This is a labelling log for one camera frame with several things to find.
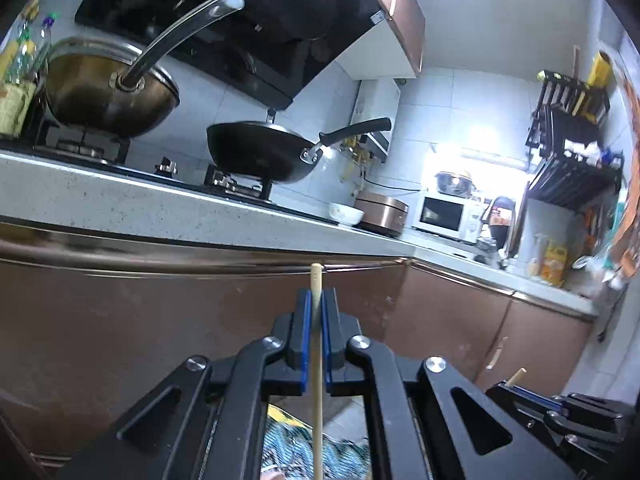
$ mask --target microwave oven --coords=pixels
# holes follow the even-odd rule
[[[421,191],[412,225],[422,231],[475,243],[482,230],[482,213],[482,202]]]

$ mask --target dish rack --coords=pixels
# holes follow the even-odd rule
[[[543,160],[529,184],[528,198],[577,211],[603,191],[620,191],[622,170],[595,167],[580,155],[554,153]]]
[[[566,140],[584,146],[601,142],[599,126],[609,112],[609,97],[604,89],[590,88],[575,78],[547,70],[543,73],[526,141],[526,146],[540,149],[542,161],[527,196],[577,211],[609,188],[620,191],[624,157],[620,155],[619,168],[594,166],[585,156],[564,148]]]

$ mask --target black frying pan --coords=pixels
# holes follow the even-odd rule
[[[212,124],[207,128],[207,140],[214,164],[225,173],[273,182],[296,182],[316,167],[322,158],[322,146],[390,129],[389,118],[373,119],[330,134],[320,133],[320,141],[314,144],[277,124],[242,121]]]

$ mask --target power cord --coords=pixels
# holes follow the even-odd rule
[[[387,189],[398,189],[400,191],[421,191],[421,189],[409,189],[407,187],[394,187],[394,186],[385,186],[384,184],[378,184],[377,182],[373,182],[369,180],[364,174],[362,175],[363,179],[374,186],[386,187]]]

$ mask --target white bowl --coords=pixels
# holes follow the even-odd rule
[[[329,204],[329,216],[338,224],[354,226],[360,223],[364,216],[364,211],[347,205],[331,203]]]

